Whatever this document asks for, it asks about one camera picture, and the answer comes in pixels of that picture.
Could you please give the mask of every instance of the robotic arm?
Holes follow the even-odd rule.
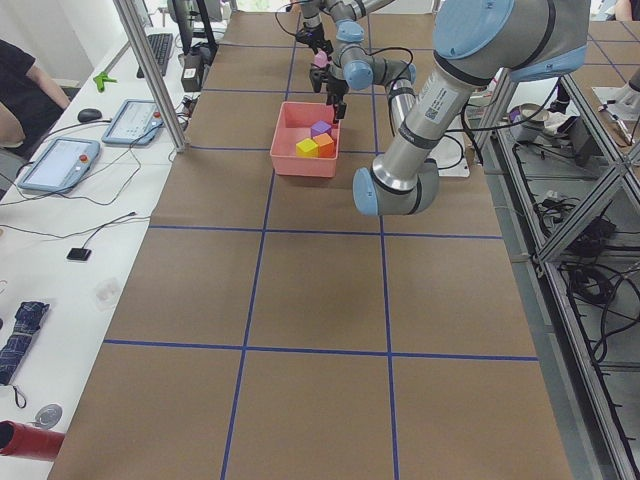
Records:
[[[302,3],[309,32],[322,27],[318,1]],[[338,27],[328,76],[346,83],[344,93],[384,85],[397,133],[371,169],[358,170],[353,179],[355,204],[365,215],[413,214],[433,202],[439,177],[429,153],[473,91],[486,87],[500,68],[509,68],[514,82],[557,77],[580,67],[587,48],[587,0],[447,0],[434,31],[436,69],[416,96],[411,68],[379,61],[360,46],[364,33],[355,20],[391,1],[320,4]]]

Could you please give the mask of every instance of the blue joint cap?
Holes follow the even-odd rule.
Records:
[[[371,172],[366,168],[359,168],[353,176],[353,201],[356,208],[363,215],[379,215],[378,196],[371,178]]]
[[[543,62],[513,70],[510,73],[511,80],[514,82],[532,82],[566,75],[580,68],[586,55],[587,46],[583,45]]]
[[[433,32],[436,52],[447,60],[473,55],[493,40],[509,20],[516,0],[448,1]]]
[[[360,43],[364,40],[364,29],[353,20],[339,22],[336,39],[345,43]]]
[[[416,77],[417,77],[417,70],[416,70],[416,66],[412,63],[409,65],[409,75],[411,76],[411,85],[413,85],[414,83],[416,83]]]
[[[347,84],[354,90],[364,90],[373,83],[373,70],[364,60],[354,60],[342,67]]]

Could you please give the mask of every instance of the person's arm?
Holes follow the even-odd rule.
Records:
[[[620,22],[630,22],[633,20],[631,13],[631,2],[629,0],[617,0],[614,7],[616,20]]]
[[[18,146],[24,140],[22,125],[13,113],[0,102],[0,145]]]
[[[47,72],[33,65],[27,71],[27,77],[38,85],[40,90],[46,93],[60,108],[64,110],[69,106],[69,97]]]

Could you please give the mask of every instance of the wire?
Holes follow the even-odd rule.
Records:
[[[547,98],[542,102],[542,105],[540,105],[540,107],[535,112],[533,112],[531,115],[529,115],[528,117],[523,118],[522,120],[519,120],[517,122],[508,123],[508,124],[505,124],[505,125],[496,125],[496,126],[493,126],[493,127],[470,128],[469,130],[472,131],[472,132],[493,132],[494,130],[503,130],[505,128],[511,128],[511,127],[515,127],[516,125],[522,125],[523,123],[527,123],[529,120],[531,120],[536,115],[538,115],[542,110],[544,110],[544,106],[547,104],[547,102],[549,102],[549,100],[551,100],[551,97],[555,93],[556,87],[558,85],[558,82],[556,82],[556,84],[554,85],[553,89],[551,90],[551,92],[549,93]],[[464,131],[464,129],[450,129],[450,130],[447,130],[447,133],[452,133],[452,132],[467,133],[467,132]]]
[[[114,220],[111,220],[110,222],[103,223],[103,224],[101,224],[101,225],[97,225],[97,226],[95,226],[95,227],[87,228],[86,230],[82,230],[82,231],[80,231],[80,232],[68,233],[68,234],[66,234],[66,235],[57,235],[57,234],[55,234],[55,233],[38,232],[38,231],[36,231],[36,230],[28,230],[28,229],[26,229],[26,228],[14,227],[14,226],[12,226],[12,225],[3,225],[3,224],[0,224],[0,227],[2,227],[2,228],[8,228],[8,229],[10,229],[10,230],[15,230],[15,231],[17,231],[17,232],[22,232],[22,233],[29,233],[29,234],[32,234],[32,235],[40,235],[40,236],[42,236],[42,237],[50,237],[50,238],[54,238],[54,239],[56,239],[56,240],[65,240],[65,239],[67,239],[67,238],[77,237],[78,235],[84,235],[85,233],[89,233],[89,232],[94,232],[94,234],[95,234],[95,233],[97,233],[97,231],[99,231],[99,230],[101,230],[102,228],[107,227],[107,226],[109,226],[109,225],[111,225],[111,224],[116,224],[116,225],[118,225],[118,224],[126,223],[126,222],[131,221],[131,220],[144,220],[144,219],[146,219],[146,218],[149,218],[149,217],[130,218],[130,219],[125,220],[124,222],[119,222],[119,223],[118,223],[118,220],[121,220],[121,219],[126,218],[126,217],[131,217],[131,216],[133,216],[132,214],[133,214],[133,215],[136,215],[136,212],[130,212],[130,213],[127,213],[126,215],[123,215],[123,216],[118,217],[118,218],[116,218],[116,219],[114,219]]]
[[[289,30],[287,30],[286,28],[284,28],[284,26],[283,26],[283,25],[282,25],[282,23],[280,22],[280,19],[278,18],[278,13],[282,13],[282,12],[280,12],[280,10],[281,10],[282,8],[293,7],[294,5],[300,5],[301,3],[306,3],[306,2],[304,2],[304,1],[301,1],[301,2],[291,2],[291,3],[287,4],[287,5],[282,5],[280,8],[278,8],[278,9],[274,12],[274,13],[275,13],[275,17],[276,17],[276,22],[278,22],[278,26],[280,27],[280,29],[281,29],[284,33],[286,33],[287,35],[290,35],[290,36],[292,36],[292,37],[295,37],[295,36],[296,36],[296,34],[295,34],[295,33],[291,33]]]
[[[65,130],[69,130],[71,128],[84,127],[85,125],[92,125],[92,124],[96,124],[96,123],[111,123],[111,119],[109,119],[109,120],[91,120],[90,122],[75,123],[73,125],[69,125],[68,127],[62,127],[62,128],[58,128],[57,130],[52,130],[51,132],[47,132],[47,134],[40,139],[40,143],[44,142],[47,138],[49,138],[51,135],[55,135],[56,133],[60,133],[60,132],[63,132]]]
[[[118,222],[118,220],[122,220],[123,218],[127,218],[127,217],[135,217],[137,215],[136,212],[129,212],[126,215],[121,215],[120,217],[111,220],[110,222],[107,223],[103,223],[102,225],[100,225],[98,228],[96,228],[93,233],[91,235],[89,235],[89,238],[87,238],[84,243],[82,244],[82,247],[80,248],[85,248],[87,246],[87,244],[89,243],[89,240],[91,240],[93,237],[96,236],[96,234],[102,230],[104,227],[106,227],[107,225],[111,225],[111,224],[115,224]]]
[[[69,196],[69,195],[65,195],[65,191],[68,191],[68,188],[65,189],[60,189],[60,190],[56,190],[54,192],[47,192],[47,193],[43,193],[40,195],[36,195],[33,197],[27,197],[25,196],[19,188],[16,188],[16,191],[18,192],[18,194],[22,197],[22,200],[17,200],[14,202],[6,202],[6,203],[2,203],[0,204],[0,207],[4,207],[4,206],[9,206],[9,205],[17,205],[20,203],[24,203],[24,202],[30,202],[30,201],[34,201],[34,200],[41,200],[43,198],[48,198],[51,197],[53,195],[57,195],[60,196],[62,198],[67,198],[69,200],[87,200],[95,205],[100,205],[100,206],[108,206],[111,205],[112,203],[114,203],[118,197],[120,196],[120,194],[124,191],[124,189],[131,183],[131,181],[133,180],[133,178],[136,176],[136,174],[142,169],[142,163],[140,162],[140,160],[138,159],[138,157],[136,157],[135,153],[133,152],[133,147],[144,137],[146,137],[150,132],[153,132],[154,130],[162,127],[163,124],[160,123],[158,125],[156,125],[155,127],[153,127],[152,129],[150,129],[149,131],[145,132],[143,135],[139,136],[138,138],[134,139],[129,146],[127,147],[127,149],[122,152],[120,155],[118,155],[112,162],[108,163],[107,165],[105,165],[103,168],[93,171],[92,173],[85,175],[84,177],[82,177],[80,180],[78,180],[78,182],[76,183],[75,186],[77,186],[78,184],[87,181],[89,178],[104,172],[107,168],[111,167],[112,165],[114,165],[118,160],[120,160],[122,157],[124,157],[127,153],[130,153],[131,156],[134,158],[134,160],[136,161],[136,169],[133,171],[133,173],[131,173],[131,175],[129,175],[129,177],[125,180],[124,184],[120,187],[120,189],[116,192],[115,196],[109,200],[108,202],[98,202],[96,200],[93,200],[92,198],[86,197],[86,196]]]
[[[467,112],[468,106],[469,106],[469,100],[465,102],[464,106],[462,107],[462,110],[460,110],[460,123],[462,124],[462,131],[471,141],[473,150],[476,152],[476,155],[478,155],[478,162],[480,162],[480,165],[484,165],[484,158],[482,157],[482,151],[480,150],[480,146],[476,142],[476,136],[473,134],[473,130],[467,123],[466,112]]]
[[[371,52],[369,54],[370,57],[373,57],[375,55],[378,55],[379,53],[383,53],[383,52],[405,52],[409,54],[409,62],[405,62],[404,68],[402,70],[400,70],[400,72],[387,84],[387,85],[393,85],[394,83],[396,83],[400,77],[402,77],[402,75],[404,75],[404,73],[409,69],[409,67],[413,64],[413,52],[411,50],[409,50],[406,47],[385,47],[385,48],[381,48],[379,50],[375,50],[373,52]]]
[[[606,359],[606,356],[608,354],[609,347],[607,340],[613,335],[622,333],[630,329],[631,327],[640,324],[640,314],[636,317],[631,317],[629,315],[625,315],[611,309],[618,290],[625,282],[629,284],[629,286],[635,293],[636,298],[640,302],[640,289],[638,289],[637,285],[629,277],[627,277],[629,273],[635,272],[638,269],[631,268],[621,272],[602,264],[593,263],[591,265],[582,265],[580,263],[577,263],[571,265],[568,262],[563,262],[558,268],[561,272],[564,271],[568,272],[569,274],[569,282],[567,283],[565,281],[565,285],[567,286],[567,296],[569,298],[569,302],[571,303],[572,309],[574,310],[574,314],[578,319],[582,318],[582,315],[580,314],[578,306],[575,303],[575,295],[579,295],[580,300],[584,301],[585,303],[602,310],[600,314],[599,327],[600,338],[595,342],[593,340],[590,340],[590,343],[593,344],[590,346],[593,361],[596,364],[600,364]],[[607,270],[613,275],[607,278],[600,270]],[[595,283],[588,283],[584,281],[589,278],[594,280]],[[613,284],[612,280],[616,278],[617,280],[615,284]],[[598,287],[597,294],[590,291],[590,289],[592,289],[593,287]],[[606,325],[607,317],[609,314],[617,315],[621,318],[629,320],[630,322],[626,325],[623,325],[622,327],[618,327],[613,330],[607,330]]]
[[[462,163],[462,161],[464,160],[464,145],[462,145],[462,143],[460,142],[460,140],[458,140],[455,137],[452,137],[451,135],[443,135],[443,138],[448,138],[450,140],[453,140],[454,142],[456,142],[458,144],[458,147],[460,147],[460,159],[454,163],[453,165],[448,165],[446,167],[438,167],[438,170],[449,170],[450,168],[455,168],[458,165],[460,165]]]

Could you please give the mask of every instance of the computer monitor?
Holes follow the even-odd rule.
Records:
[[[209,21],[203,22],[207,45],[200,44],[197,48],[191,48],[191,41],[194,37],[194,19],[197,17],[210,18],[205,0],[195,0],[195,4],[193,0],[169,0],[167,6],[169,7],[169,15],[178,24],[182,52],[185,55],[200,53],[204,63],[211,65],[218,51],[218,44],[213,36]]]
[[[209,22],[221,22],[222,21],[222,6],[220,0],[203,0],[203,3],[207,9],[206,16],[209,17]],[[204,23],[204,17],[200,12],[200,8],[196,3],[197,21]]]
[[[167,3],[171,19],[178,24],[182,53],[188,55],[191,52],[193,40],[193,21],[191,17],[191,0],[169,0]]]

